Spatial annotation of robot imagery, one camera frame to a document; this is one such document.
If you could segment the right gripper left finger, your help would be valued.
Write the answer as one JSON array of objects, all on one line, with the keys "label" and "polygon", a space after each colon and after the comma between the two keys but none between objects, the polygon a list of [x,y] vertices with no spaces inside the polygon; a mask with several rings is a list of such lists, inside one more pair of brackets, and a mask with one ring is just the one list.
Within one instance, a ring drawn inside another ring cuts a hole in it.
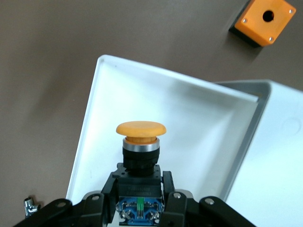
[{"label": "right gripper left finger", "polygon": [[56,199],[17,227],[106,227],[112,222],[116,210],[116,179],[106,181],[102,191],[87,193],[81,202],[73,205],[70,200]]}]

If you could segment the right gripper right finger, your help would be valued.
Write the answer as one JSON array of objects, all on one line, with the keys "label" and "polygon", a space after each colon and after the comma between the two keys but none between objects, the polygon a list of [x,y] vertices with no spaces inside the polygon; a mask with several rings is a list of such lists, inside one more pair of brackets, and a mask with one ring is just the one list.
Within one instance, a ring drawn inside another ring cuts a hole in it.
[{"label": "right gripper right finger", "polygon": [[215,196],[200,201],[176,191],[170,171],[162,176],[165,208],[160,215],[162,227],[253,227],[250,221]]}]

